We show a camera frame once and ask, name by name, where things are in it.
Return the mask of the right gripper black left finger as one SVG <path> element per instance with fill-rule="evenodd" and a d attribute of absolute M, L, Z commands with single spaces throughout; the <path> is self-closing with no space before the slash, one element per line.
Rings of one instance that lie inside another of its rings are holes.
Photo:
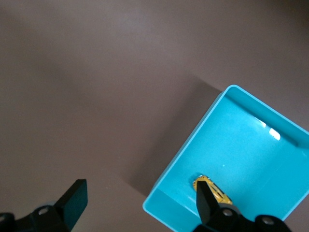
<path fill-rule="evenodd" d="M 87 181 L 76 180 L 53 205 L 43 205 L 16 219 L 12 213 L 0 214 L 2 232 L 70 232 L 87 206 Z"/>

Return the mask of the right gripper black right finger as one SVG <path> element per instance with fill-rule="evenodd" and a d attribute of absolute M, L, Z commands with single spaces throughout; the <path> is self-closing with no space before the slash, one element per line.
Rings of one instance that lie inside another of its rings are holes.
<path fill-rule="evenodd" d="M 288 232 L 279 218 L 258 215 L 253 221 L 231 204 L 218 203 L 207 182 L 197 182 L 197 210 L 201 219 L 195 232 Z"/>

